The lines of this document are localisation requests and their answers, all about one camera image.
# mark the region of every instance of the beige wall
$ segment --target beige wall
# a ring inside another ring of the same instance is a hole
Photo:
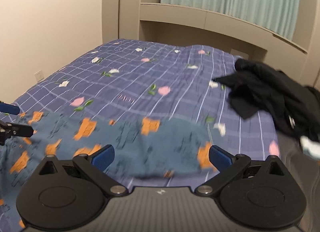
[[[300,0],[299,13],[292,41],[309,49],[312,30],[316,17],[317,0]]]
[[[317,0],[315,25],[313,28],[313,35],[308,51],[307,59],[300,75],[300,83],[302,85],[313,86],[315,79],[320,70],[320,0]]]
[[[102,43],[101,0],[0,0],[0,100]]]

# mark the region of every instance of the cabinet door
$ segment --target cabinet door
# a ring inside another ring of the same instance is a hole
[[[320,90],[320,78],[319,78],[319,75],[318,75],[318,78],[316,80],[315,88]]]
[[[102,41],[112,41],[119,37],[119,1],[102,0]]]
[[[120,38],[139,39],[140,0],[120,0]]]

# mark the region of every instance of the electrical outlet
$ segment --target electrical outlet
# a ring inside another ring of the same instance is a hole
[[[43,76],[42,70],[40,70],[37,73],[35,73],[35,77],[36,77],[37,82],[40,82],[41,80],[44,80],[44,76]]]

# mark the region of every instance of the built-in cabinet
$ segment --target built-in cabinet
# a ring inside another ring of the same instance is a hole
[[[317,0],[300,0],[296,31],[289,41],[266,28],[217,12],[161,4],[160,0],[102,0],[102,35],[104,42],[126,38],[240,51],[250,60],[262,61],[302,84],[313,85],[320,63],[310,63],[314,57],[309,52],[316,18],[320,17],[318,6]],[[311,64],[312,75],[305,70]]]

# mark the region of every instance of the bedspread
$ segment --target bedspread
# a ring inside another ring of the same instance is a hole
[[[218,129],[223,136],[220,146],[228,152],[262,160],[269,155],[269,145],[277,140],[271,116],[259,111],[242,120],[228,107],[229,88],[210,82],[233,73],[235,61],[236,57],[208,46],[177,47],[118,39],[80,56],[13,104],[21,112],[62,112],[106,123],[143,117],[182,119],[205,125],[208,133]],[[4,114],[0,119],[14,120]],[[136,185],[194,189],[215,174],[205,170],[170,178],[116,178],[129,189]],[[5,214],[5,203],[1,211]],[[2,215],[0,229],[10,231],[14,226],[6,222]]]

